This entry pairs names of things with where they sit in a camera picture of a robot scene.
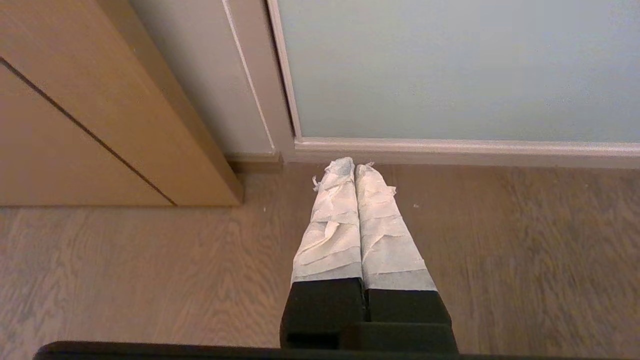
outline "laminate floor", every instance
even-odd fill
[[[640,172],[379,166],[466,353],[640,357]],[[239,208],[0,209],[0,359],[54,340],[277,347],[323,166]]]

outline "baseboard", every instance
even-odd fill
[[[225,157],[235,173],[282,171],[282,158],[279,152],[275,154],[226,154]]]
[[[640,168],[640,143],[302,138],[293,162]]]

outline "white paper wrapping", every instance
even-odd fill
[[[354,167],[351,158],[341,158],[324,170],[311,221],[293,258],[292,283],[362,278]]]
[[[436,290],[426,265],[382,175],[358,165],[356,194],[362,236],[362,273],[367,289]]]

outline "black block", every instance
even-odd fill
[[[367,321],[433,323],[451,326],[451,317],[437,291],[365,291]]]
[[[294,282],[282,314],[280,347],[338,348],[341,330],[364,320],[359,278]]]
[[[458,354],[451,327],[442,324],[358,323],[342,331],[339,346],[342,350]]]

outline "white baseboard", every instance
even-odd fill
[[[640,168],[640,143],[302,138],[290,161]]]

